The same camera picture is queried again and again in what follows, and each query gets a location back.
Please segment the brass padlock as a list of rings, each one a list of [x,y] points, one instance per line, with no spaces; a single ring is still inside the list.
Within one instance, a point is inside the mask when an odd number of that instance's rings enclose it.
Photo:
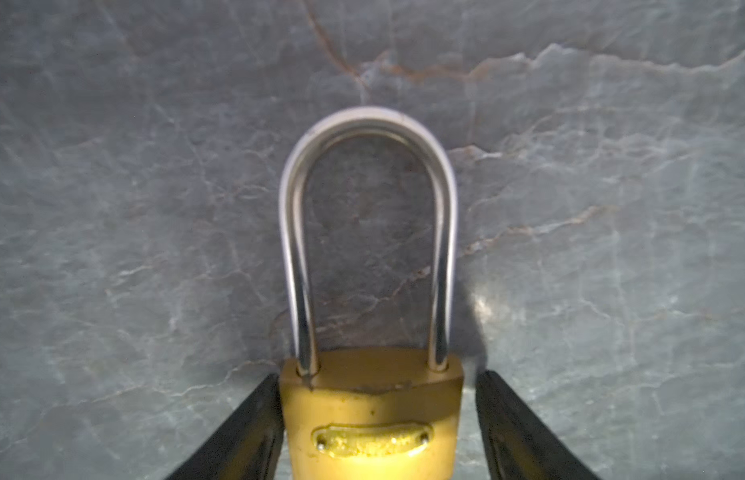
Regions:
[[[435,204],[429,338],[425,348],[320,351],[304,241],[304,190],[332,146],[381,136],[408,147]],[[455,469],[465,370],[450,348],[459,226],[457,180],[420,122],[377,106],[320,120],[298,140],[280,180],[278,218],[294,356],[278,378],[292,474],[298,479],[449,479]]]

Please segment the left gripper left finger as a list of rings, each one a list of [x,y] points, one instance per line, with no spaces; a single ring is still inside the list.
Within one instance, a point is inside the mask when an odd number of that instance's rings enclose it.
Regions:
[[[272,373],[168,480],[272,479],[282,442],[278,375]]]

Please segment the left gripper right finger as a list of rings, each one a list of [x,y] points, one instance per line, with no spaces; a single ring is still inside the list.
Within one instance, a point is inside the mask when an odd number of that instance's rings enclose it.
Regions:
[[[598,479],[497,372],[477,376],[476,406],[492,479]]]

